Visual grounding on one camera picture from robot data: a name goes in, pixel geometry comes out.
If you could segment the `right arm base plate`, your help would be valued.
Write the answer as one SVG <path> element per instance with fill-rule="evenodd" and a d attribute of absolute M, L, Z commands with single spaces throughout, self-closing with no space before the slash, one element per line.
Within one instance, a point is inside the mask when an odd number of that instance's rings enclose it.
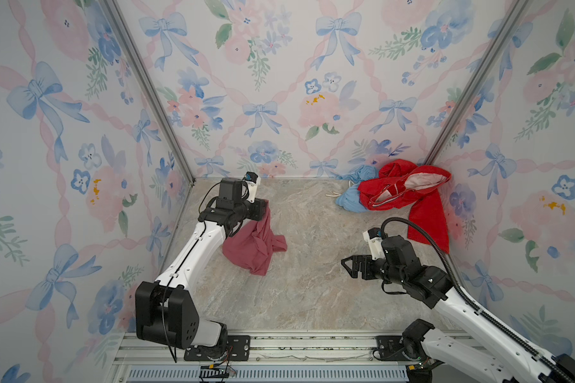
<path fill-rule="evenodd" d="M 376 346 L 372 351 L 372 357 L 379 362 L 421 364 L 429 359 L 421 341 L 398 335 L 380 335 L 375 338 L 375 342 Z"/>

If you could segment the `red hooded garment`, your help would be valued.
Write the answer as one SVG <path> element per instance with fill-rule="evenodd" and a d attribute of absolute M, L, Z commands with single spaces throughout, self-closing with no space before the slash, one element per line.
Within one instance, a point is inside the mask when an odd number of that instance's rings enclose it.
<path fill-rule="evenodd" d="M 451 178 L 450 172 L 435 166 L 396 160 L 381 167 L 375 179 L 359 184 L 359 200 L 369 211 L 409 207 L 408 219 L 448 254 L 449 233 L 439 188 Z"/>

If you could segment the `aluminium corner post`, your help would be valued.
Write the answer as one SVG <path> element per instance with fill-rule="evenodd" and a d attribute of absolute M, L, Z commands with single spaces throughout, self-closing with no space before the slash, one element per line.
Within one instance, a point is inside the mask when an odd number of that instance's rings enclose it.
<path fill-rule="evenodd" d="M 458 127 L 458 123 L 466 114 L 466 111 L 471 106 L 473 100 L 476 98 L 479 90 L 487 81 L 491 68 L 501 58 L 503 50 L 509 44 L 511 37 L 519 27 L 521 20 L 524 18 L 524 14 L 527 12 L 530 5 L 531 1 L 528 0 L 517 0 L 510 3 L 506 16 L 502 19 L 497 29 L 497 34 L 491 39 L 489 46 L 482 55 L 479 66 L 472 73 L 468 83 L 466 83 L 466 86 L 463 89 L 463 94 L 455 107 L 455 111 L 453 111 L 446 119 L 446 124 L 441 129 L 439 136 L 432 145 L 431 150 L 425 158 L 424 164 L 434 164 L 444 145 L 453 134 L 453 131 Z"/>
<path fill-rule="evenodd" d="M 185 153 L 180 147 L 178 136 L 175 134 L 171 124 L 169 123 L 168 115 L 161 106 L 160 97 L 153 86 L 152 78 L 145 68 L 145 63 L 133 36 L 130 33 L 123 13 L 117 1 L 101 0 L 99 1 L 102 10 L 105 12 L 106 17 L 116 34 L 118 42 L 122 45 L 125 56 L 132 67 L 134 76 L 137 79 L 143 97 L 147 100 L 153 116 L 157 119 L 161 132 L 168 141 L 169 148 L 173 151 L 177 164 L 182 170 L 182 173 L 187 180 L 187 185 L 193 187 L 195 184 L 195 177 L 187 164 Z"/>

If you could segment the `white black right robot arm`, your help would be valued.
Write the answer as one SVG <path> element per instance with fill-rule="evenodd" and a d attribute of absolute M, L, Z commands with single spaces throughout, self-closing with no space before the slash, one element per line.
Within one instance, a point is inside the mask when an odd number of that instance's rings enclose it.
<path fill-rule="evenodd" d="M 352 255 L 341 264 L 353 278 L 401 286 L 407 295 L 442 314 L 474 338 L 479 351 L 454 340 L 423 319 L 402 332 L 402 352 L 413 360 L 429 358 L 450 365 L 480 382 L 575 382 L 575 360 L 554 355 L 479 305 L 450 277 L 450 272 L 420 262 L 402 236 L 371 236 L 369 255 Z"/>

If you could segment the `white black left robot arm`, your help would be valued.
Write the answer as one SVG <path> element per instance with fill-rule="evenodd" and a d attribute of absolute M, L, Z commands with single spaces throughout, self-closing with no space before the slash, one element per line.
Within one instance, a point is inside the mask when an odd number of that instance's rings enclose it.
<path fill-rule="evenodd" d="M 257 198 L 260 177 L 223 178 L 218 195 L 201 204 L 194 232 L 175 260 L 154 282 L 142 282 L 135 294 L 136 335 L 140 340 L 178 349 L 199 349 L 210 359 L 228 352 L 226 325 L 202 319 L 191 287 L 217 249 L 245 221 L 260 222 L 268 201 Z"/>

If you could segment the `light blue cloth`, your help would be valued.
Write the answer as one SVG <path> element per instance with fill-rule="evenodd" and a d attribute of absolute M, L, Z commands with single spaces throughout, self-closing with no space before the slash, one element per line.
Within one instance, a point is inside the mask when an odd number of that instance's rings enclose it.
<path fill-rule="evenodd" d="M 345 192 L 335 198 L 335 204 L 348 212 L 367 212 L 368 209 L 360 202 L 359 185 L 364 181 L 377 178 L 378 174 L 379 171 L 376 167 L 362 164 L 348 174 L 337 176 L 337 180 L 346 180 L 349 183 L 349 187 Z"/>

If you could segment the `aluminium corner post right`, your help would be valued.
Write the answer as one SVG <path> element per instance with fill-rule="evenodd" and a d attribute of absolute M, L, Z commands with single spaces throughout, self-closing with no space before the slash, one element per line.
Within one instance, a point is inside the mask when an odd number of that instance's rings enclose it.
<path fill-rule="evenodd" d="M 521 20 L 524 18 L 524 14 L 527 12 L 530 5 L 531 1 L 528 0 L 517 0 L 510 3 L 506 16 L 502 19 L 497 29 L 497 34 L 491 39 L 489 46 L 482 55 L 479 66 L 472 73 L 468 83 L 466 83 L 466 86 L 463 89 L 463 94 L 455 107 L 455 111 L 453 111 L 446 119 L 446 124 L 441 129 L 439 136 L 432 145 L 431 150 L 425 158 L 424 164 L 434 164 L 444 145 L 453 134 L 453 131 L 458 127 L 458 123 L 466 114 L 466 111 L 471 106 L 473 100 L 476 98 L 479 90 L 487 81 L 491 68 L 501 58 L 503 50 L 509 44 L 511 37 L 519 27 Z"/>

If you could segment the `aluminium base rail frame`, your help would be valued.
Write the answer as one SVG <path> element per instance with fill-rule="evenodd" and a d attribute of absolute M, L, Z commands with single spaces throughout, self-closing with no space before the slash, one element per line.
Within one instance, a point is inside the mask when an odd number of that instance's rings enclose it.
<path fill-rule="evenodd" d="M 482 351 L 463 331 L 454 340 Z M 480 382 L 450 365 L 379 362 L 375 338 L 397 332 L 367 330 L 235 330 L 251 337 L 247 362 L 186 362 L 169 357 L 165 346 L 124 336 L 107 382 Z"/>

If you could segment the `aluminium corner post left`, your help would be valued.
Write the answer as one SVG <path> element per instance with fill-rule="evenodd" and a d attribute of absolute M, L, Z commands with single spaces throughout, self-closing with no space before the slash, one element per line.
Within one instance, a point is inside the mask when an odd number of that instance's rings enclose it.
<path fill-rule="evenodd" d="M 102 10 L 105 12 L 106 17 L 116 34 L 118 42 L 122 45 L 125 56 L 132 67 L 134 76 L 137 79 L 143 97 L 147 100 L 153 116 L 157 119 L 161 132 L 168 141 L 169 148 L 173 151 L 177 164 L 182 170 L 182 173 L 187 180 L 187 185 L 193 187 L 195 184 L 195 177 L 187 164 L 185 153 L 180 147 L 178 136 L 175 134 L 171 124 L 169 123 L 168 115 L 161 106 L 160 97 L 153 86 L 152 78 L 145 68 L 145 63 L 133 36 L 130 33 L 123 13 L 117 1 L 101 0 L 99 1 Z"/>

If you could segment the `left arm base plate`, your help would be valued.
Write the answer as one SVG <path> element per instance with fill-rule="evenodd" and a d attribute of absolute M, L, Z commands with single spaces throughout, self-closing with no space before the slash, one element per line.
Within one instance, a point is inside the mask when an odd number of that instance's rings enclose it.
<path fill-rule="evenodd" d="M 251 350 L 248 335 L 228 335 L 213 347 L 193 346 L 185 350 L 186 362 L 247 362 Z"/>

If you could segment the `maroon cloth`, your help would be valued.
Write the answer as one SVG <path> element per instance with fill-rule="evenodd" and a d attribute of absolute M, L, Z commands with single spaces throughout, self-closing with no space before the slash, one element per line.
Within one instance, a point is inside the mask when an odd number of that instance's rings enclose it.
<path fill-rule="evenodd" d="M 225 240 L 222 253 L 228 261 L 248 270 L 250 274 L 265 276 L 273 255 L 286 252 L 287 247 L 285 237 L 272 231 L 268 206 L 262 220 L 249 221 L 235 236 Z"/>

